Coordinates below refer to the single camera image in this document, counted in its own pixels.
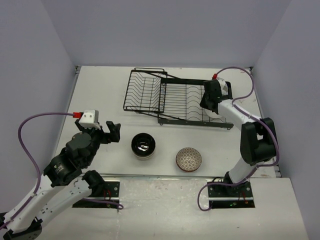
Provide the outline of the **white bowl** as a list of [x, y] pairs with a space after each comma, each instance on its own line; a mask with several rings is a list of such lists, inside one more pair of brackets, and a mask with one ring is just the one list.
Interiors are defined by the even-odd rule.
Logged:
[[208, 117], [212, 118], [212, 119], [221, 119], [221, 118], [222, 118], [221, 115], [215, 113], [215, 112], [212, 111], [212, 110], [209, 110], [209, 109], [206, 109], [206, 108], [205, 108], [204, 111], [205, 111], [206, 115], [207, 115]]
[[222, 96], [229, 96], [229, 87], [225, 80], [219, 80], [221, 95]]

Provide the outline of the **tan black bowl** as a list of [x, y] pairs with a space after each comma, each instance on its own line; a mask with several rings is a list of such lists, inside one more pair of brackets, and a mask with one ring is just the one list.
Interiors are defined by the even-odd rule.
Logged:
[[148, 133], [138, 133], [131, 140], [131, 150], [153, 152], [156, 149], [155, 139]]

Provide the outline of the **beige bowl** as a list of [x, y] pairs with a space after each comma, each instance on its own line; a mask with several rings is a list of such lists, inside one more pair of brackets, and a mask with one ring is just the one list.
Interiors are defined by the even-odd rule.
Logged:
[[138, 160], [145, 161], [152, 158], [155, 152], [156, 151], [154, 150], [154, 151], [133, 151], [132, 153]]

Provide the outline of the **brown patterned bowl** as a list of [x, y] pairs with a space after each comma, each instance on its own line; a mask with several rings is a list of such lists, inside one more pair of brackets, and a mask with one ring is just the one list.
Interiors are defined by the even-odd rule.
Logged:
[[178, 151], [175, 157], [176, 165], [184, 172], [194, 172], [202, 164], [202, 156], [198, 150], [185, 147]]

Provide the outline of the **white bowl front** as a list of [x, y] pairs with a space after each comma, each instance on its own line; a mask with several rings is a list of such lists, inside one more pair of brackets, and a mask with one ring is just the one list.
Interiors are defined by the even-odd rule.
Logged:
[[212, 111], [212, 110], [209, 110], [209, 109], [206, 109], [206, 108], [205, 108], [204, 111], [205, 111], [206, 115], [207, 115], [208, 117], [212, 118], [212, 119], [221, 119], [221, 118], [222, 118], [221, 115], [215, 113], [215, 112]]

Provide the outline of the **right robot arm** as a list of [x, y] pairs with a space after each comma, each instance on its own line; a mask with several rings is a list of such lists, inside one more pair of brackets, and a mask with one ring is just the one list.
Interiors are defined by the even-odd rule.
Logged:
[[259, 118], [238, 106], [231, 94], [231, 84], [221, 78], [203, 82], [200, 101], [209, 117], [223, 117], [240, 130], [240, 159], [218, 184], [227, 196], [241, 191], [241, 185], [265, 162], [279, 156], [275, 125], [271, 118]]

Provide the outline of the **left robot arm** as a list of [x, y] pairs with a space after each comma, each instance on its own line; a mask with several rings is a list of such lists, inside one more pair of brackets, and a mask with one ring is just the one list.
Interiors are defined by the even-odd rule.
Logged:
[[61, 152], [44, 169], [34, 188], [16, 207], [0, 215], [5, 240], [34, 240], [57, 215], [80, 200], [103, 193], [105, 181], [96, 170], [88, 168], [100, 145], [120, 141], [121, 124], [107, 121], [109, 132], [100, 125], [81, 126]]

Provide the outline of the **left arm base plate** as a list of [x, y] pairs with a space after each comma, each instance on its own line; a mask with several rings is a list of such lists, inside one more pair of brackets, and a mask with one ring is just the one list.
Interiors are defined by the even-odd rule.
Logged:
[[81, 199], [72, 205], [72, 208], [81, 209], [116, 209], [120, 210], [120, 182], [119, 181], [105, 181], [104, 187], [99, 192], [87, 196], [86, 199], [97, 200], [100, 203]]

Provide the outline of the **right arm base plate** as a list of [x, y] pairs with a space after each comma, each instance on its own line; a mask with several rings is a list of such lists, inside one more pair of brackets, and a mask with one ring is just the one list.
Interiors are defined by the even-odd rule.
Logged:
[[210, 209], [255, 208], [254, 196], [249, 181], [236, 187], [219, 184], [207, 187]]

